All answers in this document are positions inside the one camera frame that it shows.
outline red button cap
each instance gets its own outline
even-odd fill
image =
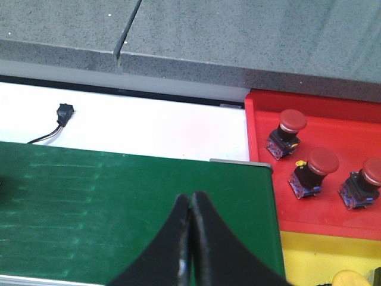
[[[340,162],[334,152],[317,147],[310,152],[307,164],[314,173],[325,176],[335,172]]]
[[[280,113],[280,124],[291,133],[297,133],[307,125],[307,118],[298,110],[286,109]]]
[[[381,158],[369,158],[363,164],[365,179],[373,185],[381,185]]]

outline yellow object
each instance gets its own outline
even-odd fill
[[[381,266],[381,241],[280,232],[287,280],[295,286],[331,283],[336,273]]]
[[[306,165],[306,164],[307,164],[307,162],[306,162],[306,161],[303,161],[303,160],[297,161],[297,162],[295,163],[295,165],[296,165],[297,167],[304,166],[304,165]]]
[[[361,274],[352,270],[343,270],[333,277],[332,286],[371,286]]]

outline wire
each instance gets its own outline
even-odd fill
[[[36,142],[40,142],[40,141],[52,138],[53,136],[57,135],[61,131],[62,128],[63,128],[63,126],[61,124],[58,124],[57,128],[54,129],[53,132],[51,132],[51,133],[49,133],[47,135],[41,136],[39,138],[36,138],[34,140],[31,140],[31,141],[28,142],[28,144],[33,144],[33,143],[36,143]]]

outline black cable connector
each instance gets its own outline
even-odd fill
[[[43,141],[43,140],[46,140],[48,138],[52,138],[53,136],[57,135],[62,130],[62,128],[66,126],[67,122],[72,117],[73,113],[74,113],[74,108],[72,105],[66,104],[66,103],[65,104],[61,103],[60,107],[57,109],[57,115],[58,115],[58,118],[57,118],[58,126],[57,126],[57,128],[54,129],[53,132],[51,132],[47,135],[44,135],[44,136],[41,136],[39,138],[36,138],[34,140],[29,141],[28,144],[33,144],[33,143],[36,143],[39,141]]]
[[[57,123],[62,127],[65,127],[69,119],[74,113],[74,108],[70,104],[61,103],[60,107],[57,109]]]

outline metal edge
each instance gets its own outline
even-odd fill
[[[40,279],[22,276],[0,275],[0,286],[102,286],[99,284],[88,284],[69,282],[61,280]]]
[[[271,164],[263,163],[263,162],[238,161],[238,160],[214,159],[214,158],[211,158],[209,162],[265,167],[265,168],[269,168],[271,170],[271,173],[274,172],[273,166]]]

